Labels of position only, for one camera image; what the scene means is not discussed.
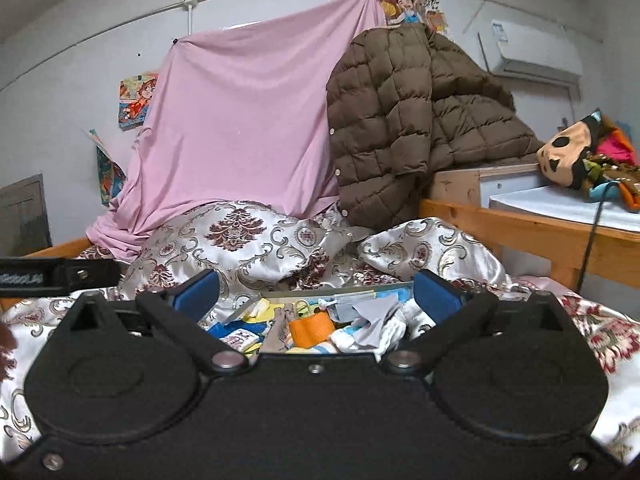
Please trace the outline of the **person's hand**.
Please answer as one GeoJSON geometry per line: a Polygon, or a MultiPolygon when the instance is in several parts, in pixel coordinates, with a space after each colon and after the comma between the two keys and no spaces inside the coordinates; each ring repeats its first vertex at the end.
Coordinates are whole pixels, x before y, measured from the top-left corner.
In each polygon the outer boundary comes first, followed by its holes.
{"type": "Polygon", "coordinates": [[[9,326],[0,323],[0,382],[11,379],[11,372],[15,370],[16,361],[13,359],[13,351],[17,348],[9,326]]]}

